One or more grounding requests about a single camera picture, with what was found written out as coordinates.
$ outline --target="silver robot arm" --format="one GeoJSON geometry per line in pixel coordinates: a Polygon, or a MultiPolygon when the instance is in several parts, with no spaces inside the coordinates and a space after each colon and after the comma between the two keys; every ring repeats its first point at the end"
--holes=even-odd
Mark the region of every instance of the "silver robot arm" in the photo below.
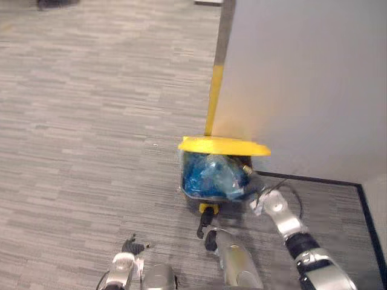
{"type": "Polygon", "coordinates": [[[277,226],[290,255],[296,262],[303,290],[356,290],[346,272],[321,248],[308,228],[294,215],[278,190],[267,190],[250,204],[253,211],[263,210],[277,226]]]}

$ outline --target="black baseboard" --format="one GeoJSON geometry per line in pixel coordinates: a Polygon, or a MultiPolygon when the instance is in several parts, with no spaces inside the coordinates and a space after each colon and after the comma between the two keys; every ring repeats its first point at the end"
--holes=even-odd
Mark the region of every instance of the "black baseboard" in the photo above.
{"type": "Polygon", "coordinates": [[[206,1],[195,1],[196,5],[203,5],[203,6],[222,6],[222,3],[213,3],[213,2],[206,2],[206,1]]]}
{"type": "Polygon", "coordinates": [[[371,216],[371,212],[368,207],[367,198],[365,196],[365,192],[361,184],[353,183],[353,182],[345,182],[345,181],[337,181],[330,179],[320,179],[320,178],[312,178],[305,176],[297,176],[297,175],[287,175],[287,174],[279,174],[279,173],[270,173],[270,172],[261,172],[257,171],[258,174],[262,176],[271,176],[278,177],[283,179],[296,179],[303,181],[311,181],[311,182],[319,182],[326,184],[335,184],[335,185],[344,185],[344,186],[354,186],[357,189],[357,195],[359,196],[360,204],[362,205],[363,214],[365,217],[365,222],[367,224],[367,229],[369,232],[369,236],[371,237],[372,246],[374,248],[376,261],[379,266],[380,276],[382,278],[383,286],[387,289],[386,279],[387,279],[387,269],[386,269],[386,260],[383,255],[382,246],[380,245],[379,237],[376,233],[374,221],[371,216]]]}

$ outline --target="wire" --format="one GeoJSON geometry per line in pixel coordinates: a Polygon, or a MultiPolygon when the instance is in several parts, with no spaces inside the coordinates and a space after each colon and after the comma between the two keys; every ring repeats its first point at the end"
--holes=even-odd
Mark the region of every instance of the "wire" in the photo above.
{"type": "Polygon", "coordinates": [[[107,271],[102,275],[101,280],[99,280],[99,282],[98,282],[98,285],[97,285],[97,287],[96,287],[96,290],[99,290],[99,286],[101,285],[102,280],[106,277],[107,274],[109,274],[109,272],[110,272],[110,271],[107,270],[107,271]]]}
{"type": "Polygon", "coordinates": [[[301,200],[297,190],[293,186],[291,186],[290,184],[284,184],[285,180],[283,180],[280,184],[278,184],[276,189],[280,189],[281,187],[286,187],[286,188],[290,189],[291,193],[296,197],[296,199],[300,205],[299,217],[300,217],[300,219],[302,219],[302,216],[304,215],[304,206],[302,205],[302,200],[301,200]]]}

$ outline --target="blue plastic bag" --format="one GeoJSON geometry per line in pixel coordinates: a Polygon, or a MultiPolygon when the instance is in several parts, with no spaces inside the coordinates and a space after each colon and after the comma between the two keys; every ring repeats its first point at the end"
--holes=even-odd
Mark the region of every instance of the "blue plastic bag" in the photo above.
{"type": "Polygon", "coordinates": [[[249,178],[228,156],[184,152],[182,186],[193,198],[236,200],[249,178]]]}

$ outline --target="white wall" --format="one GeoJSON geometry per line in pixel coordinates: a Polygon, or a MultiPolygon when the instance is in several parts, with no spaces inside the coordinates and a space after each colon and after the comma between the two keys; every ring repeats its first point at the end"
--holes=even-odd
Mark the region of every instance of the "white wall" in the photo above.
{"type": "Polygon", "coordinates": [[[386,18],[386,0],[237,1],[213,135],[268,145],[262,171],[386,174],[386,18]]]}

